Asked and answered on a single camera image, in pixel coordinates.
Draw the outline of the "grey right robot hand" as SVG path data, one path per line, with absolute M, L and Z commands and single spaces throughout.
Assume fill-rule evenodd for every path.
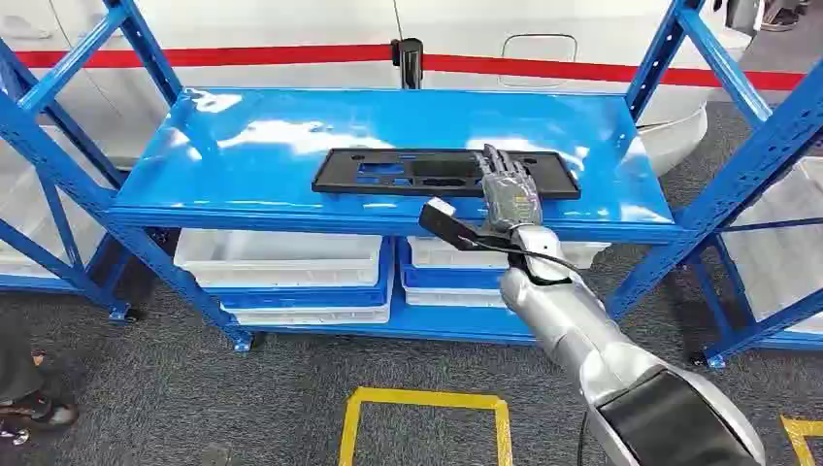
M 534 179 L 504 150 L 490 144 L 475 154 L 480 186 L 487 206 L 487 224 L 498 232 L 543 223 L 543 210 Z

